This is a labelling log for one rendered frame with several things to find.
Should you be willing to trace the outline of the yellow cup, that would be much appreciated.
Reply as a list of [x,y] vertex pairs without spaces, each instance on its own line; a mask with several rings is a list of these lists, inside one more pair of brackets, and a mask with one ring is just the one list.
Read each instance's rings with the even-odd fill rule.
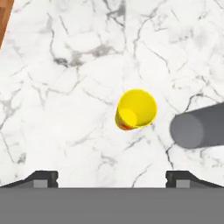
[[115,124],[121,130],[134,130],[153,123],[158,113],[154,97],[142,89],[131,89],[120,98]]

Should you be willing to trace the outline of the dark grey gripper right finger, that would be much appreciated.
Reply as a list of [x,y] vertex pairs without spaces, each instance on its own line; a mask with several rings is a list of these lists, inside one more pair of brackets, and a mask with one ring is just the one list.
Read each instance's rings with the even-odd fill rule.
[[165,178],[167,188],[221,188],[221,185],[199,179],[189,171],[167,171]]

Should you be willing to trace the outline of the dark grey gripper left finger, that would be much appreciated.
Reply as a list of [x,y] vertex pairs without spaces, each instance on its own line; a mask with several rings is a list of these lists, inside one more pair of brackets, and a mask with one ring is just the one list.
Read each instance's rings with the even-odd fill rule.
[[2,188],[58,188],[57,171],[35,171],[27,178],[2,185]]

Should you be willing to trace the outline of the grey cylindrical pitcher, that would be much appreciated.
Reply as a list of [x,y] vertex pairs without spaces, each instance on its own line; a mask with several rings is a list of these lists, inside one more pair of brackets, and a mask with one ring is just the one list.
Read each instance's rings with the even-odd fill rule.
[[185,149],[224,145],[224,102],[176,115],[170,134]]

